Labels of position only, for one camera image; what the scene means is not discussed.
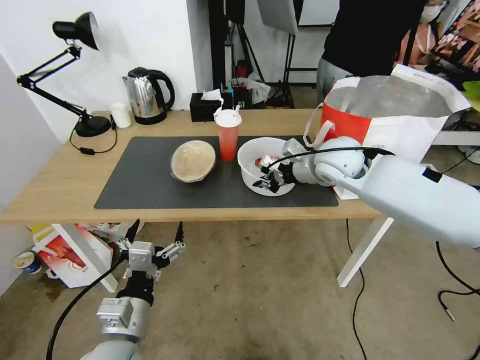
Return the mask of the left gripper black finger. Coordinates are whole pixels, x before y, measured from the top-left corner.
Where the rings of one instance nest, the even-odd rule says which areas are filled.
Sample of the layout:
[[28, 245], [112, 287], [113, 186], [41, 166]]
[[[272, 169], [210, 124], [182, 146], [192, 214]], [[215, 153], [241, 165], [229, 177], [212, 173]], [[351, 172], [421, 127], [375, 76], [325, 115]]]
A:
[[135, 237], [137, 235], [139, 226], [140, 226], [140, 219], [138, 218], [132, 226], [126, 231], [124, 237], [120, 237], [116, 241], [117, 248], [119, 250], [120, 259], [128, 259], [129, 258], [129, 250], [133, 246], [135, 241]]
[[169, 266], [185, 250], [183, 222], [180, 221], [174, 241], [166, 247], [156, 249], [156, 267], [163, 269]]

